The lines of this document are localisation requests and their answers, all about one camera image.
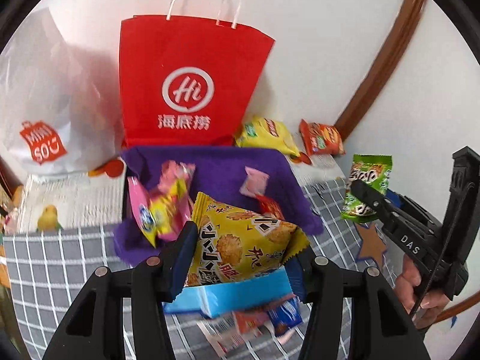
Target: silver bolt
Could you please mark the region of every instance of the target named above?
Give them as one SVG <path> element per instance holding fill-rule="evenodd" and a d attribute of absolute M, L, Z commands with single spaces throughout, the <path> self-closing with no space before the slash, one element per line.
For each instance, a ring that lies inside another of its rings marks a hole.
<path fill-rule="evenodd" d="M 318 266 L 325 266 L 328 264 L 328 259 L 323 256 L 315 257 L 315 264 Z"/>
<path fill-rule="evenodd" d="M 99 266 L 97 269 L 95 269 L 95 274 L 100 278 L 102 276 L 105 276 L 108 271 L 109 270 L 106 266 Z"/>
<path fill-rule="evenodd" d="M 367 268 L 367 273 L 370 276 L 373 276 L 373 277 L 380 275 L 380 271 L 377 268 L 375 268 L 374 266 L 368 267 Z"/>
<path fill-rule="evenodd" d="M 157 266 L 160 264 L 160 259 L 157 256 L 152 256 L 147 259 L 148 266 Z"/>

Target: yellow snack bag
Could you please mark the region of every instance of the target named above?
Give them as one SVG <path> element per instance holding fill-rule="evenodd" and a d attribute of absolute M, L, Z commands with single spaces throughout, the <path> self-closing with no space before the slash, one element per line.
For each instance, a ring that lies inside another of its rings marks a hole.
<path fill-rule="evenodd" d="M 235 142 L 239 147 L 277 149 L 283 154 L 300 157 L 300 152 L 285 125 L 264 117 L 254 116 L 250 123 L 243 126 Z"/>
<path fill-rule="evenodd" d="M 199 234 L 189 287 L 266 275 L 310 244 L 292 223 L 217 202 L 202 192 L 191 220 Z"/>

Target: white wall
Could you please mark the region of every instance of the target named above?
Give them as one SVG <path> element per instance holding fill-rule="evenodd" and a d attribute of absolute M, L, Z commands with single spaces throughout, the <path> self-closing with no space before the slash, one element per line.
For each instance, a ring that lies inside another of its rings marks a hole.
<path fill-rule="evenodd" d="M 170 0 L 43 0 L 67 42 L 107 95 L 118 97 L 119 29 L 136 14 L 165 14 Z M 214 17 L 220 0 L 178 0 L 175 14 Z M 237 0 L 227 0 L 232 19 Z M 373 61 L 402 0 L 244 0 L 240 23 L 276 39 L 250 112 L 334 123 Z M 15 172 L 25 174 L 9 158 Z"/>
<path fill-rule="evenodd" d="M 448 17 L 428 0 L 404 57 L 346 141 L 348 155 L 338 163 L 347 174 L 354 153 L 392 155 L 391 188 L 442 221 L 452 153 L 466 145 L 480 152 L 479 95 L 477 60 Z M 478 237 L 467 264 L 469 280 L 455 303 L 480 290 Z M 471 312 L 476 316 L 478 309 Z M 456 349 L 465 334 L 463 323 L 467 322 L 459 319 L 457 329 L 442 333 L 441 339 L 438 327 L 429 332 L 426 342 L 429 349 L 435 347 L 430 352 L 433 360 L 449 358 L 446 354 Z"/>

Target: finger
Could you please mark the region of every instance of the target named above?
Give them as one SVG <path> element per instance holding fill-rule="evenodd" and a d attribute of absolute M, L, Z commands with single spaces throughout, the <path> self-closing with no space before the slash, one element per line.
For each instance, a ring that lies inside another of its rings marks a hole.
<path fill-rule="evenodd" d="M 402 275 L 395 280 L 394 291 L 407 312 L 410 312 L 415 304 L 413 287 Z"/>
<path fill-rule="evenodd" d="M 403 256 L 402 276 L 414 287 L 419 286 L 422 281 L 418 268 L 415 266 L 412 259 L 406 254 Z"/>
<path fill-rule="evenodd" d="M 415 321 L 415 326 L 417 329 L 423 329 L 424 327 L 430 326 L 435 322 L 438 315 L 443 311 L 445 306 L 433 307 L 428 309 L 425 314 L 417 321 Z"/>
<path fill-rule="evenodd" d="M 433 289 L 429 291 L 422 299 L 420 307 L 423 309 L 432 309 L 434 307 L 441 307 L 442 309 L 450 300 L 440 289 Z"/>

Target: brown star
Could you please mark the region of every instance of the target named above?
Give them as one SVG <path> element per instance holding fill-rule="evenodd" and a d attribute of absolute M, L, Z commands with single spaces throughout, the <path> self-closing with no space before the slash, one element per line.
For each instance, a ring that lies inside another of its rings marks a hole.
<path fill-rule="evenodd" d="M 370 222 L 368 228 L 355 223 L 355 227 L 362 239 L 362 245 L 358 252 L 357 260 L 371 258 L 377 263 L 378 269 L 382 270 L 383 254 L 386 252 L 387 247 L 378 236 L 377 231 L 375 230 L 375 223 Z"/>

